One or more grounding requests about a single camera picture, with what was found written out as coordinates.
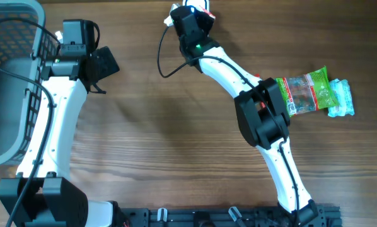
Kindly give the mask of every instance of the blue-gray crate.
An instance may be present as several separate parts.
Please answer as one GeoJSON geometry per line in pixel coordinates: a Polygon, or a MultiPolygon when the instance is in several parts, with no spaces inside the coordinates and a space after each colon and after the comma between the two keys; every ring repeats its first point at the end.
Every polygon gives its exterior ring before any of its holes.
{"type": "MultiPolygon", "coordinates": [[[[34,0],[0,1],[0,19],[20,17],[45,25],[43,7],[34,0]]],[[[20,21],[0,24],[0,67],[41,83],[40,65],[56,47],[41,29],[20,21]],[[32,60],[31,53],[38,55],[32,60]]],[[[15,165],[27,152],[41,90],[0,73],[0,165],[15,165]]]]}

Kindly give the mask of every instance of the light blue package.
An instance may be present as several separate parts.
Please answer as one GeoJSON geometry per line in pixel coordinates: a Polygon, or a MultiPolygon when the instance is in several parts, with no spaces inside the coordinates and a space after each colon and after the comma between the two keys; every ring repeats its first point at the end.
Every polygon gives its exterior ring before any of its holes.
{"type": "Polygon", "coordinates": [[[354,115],[354,106],[352,105],[351,90],[348,81],[346,79],[343,79],[342,81],[335,79],[331,81],[329,85],[340,105],[328,108],[328,116],[343,117],[346,114],[354,115]]]}

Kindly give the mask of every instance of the snack package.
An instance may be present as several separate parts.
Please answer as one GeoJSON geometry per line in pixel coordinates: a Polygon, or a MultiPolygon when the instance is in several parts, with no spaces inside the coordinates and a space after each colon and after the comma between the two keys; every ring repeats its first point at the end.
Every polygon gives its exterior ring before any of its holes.
{"type": "Polygon", "coordinates": [[[346,114],[354,115],[354,106],[352,104],[351,90],[348,81],[346,79],[343,79],[342,81],[335,79],[330,82],[330,87],[339,101],[339,105],[336,107],[330,107],[328,109],[328,116],[343,117],[346,114]]]}
{"type": "Polygon", "coordinates": [[[275,80],[291,117],[339,105],[328,83],[326,66],[302,76],[275,80]]]}

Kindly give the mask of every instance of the wooden table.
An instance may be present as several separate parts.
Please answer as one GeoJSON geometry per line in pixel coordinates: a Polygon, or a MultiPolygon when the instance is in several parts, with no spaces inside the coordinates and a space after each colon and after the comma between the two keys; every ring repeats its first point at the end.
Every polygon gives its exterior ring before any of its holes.
{"type": "MultiPolygon", "coordinates": [[[[168,79],[156,51],[171,2],[45,4],[46,26],[83,18],[100,26],[121,70],[89,94],[72,151],[72,182],[122,207],[274,206],[259,152],[243,140],[232,98],[194,68],[168,79]]],[[[355,116],[324,111],[291,119],[293,156],[317,203],[340,206],[344,226],[377,226],[377,1],[215,1],[214,37],[262,78],[327,66],[351,85],[355,116]]],[[[170,30],[169,72],[184,61],[170,30]]],[[[16,167],[0,166],[0,178],[16,167]]],[[[0,226],[8,218],[0,203],[0,226]]]]}

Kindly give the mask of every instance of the plastic basket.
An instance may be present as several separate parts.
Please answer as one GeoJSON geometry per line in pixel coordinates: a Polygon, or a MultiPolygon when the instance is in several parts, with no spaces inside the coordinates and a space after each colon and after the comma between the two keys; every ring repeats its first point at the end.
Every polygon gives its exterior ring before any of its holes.
{"type": "MultiPolygon", "coordinates": [[[[0,19],[21,17],[45,25],[43,7],[36,1],[0,1],[0,19]]],[[[40,65],[55,53],[51,37],[20,21],[0,24],[0,67],[41,83],[40,65]],[[32,60],[31,53],[37,58],[32,60]]],[[[22,161],[32,137],[41,90],[0,73],[0,165],[22,161]]]]}

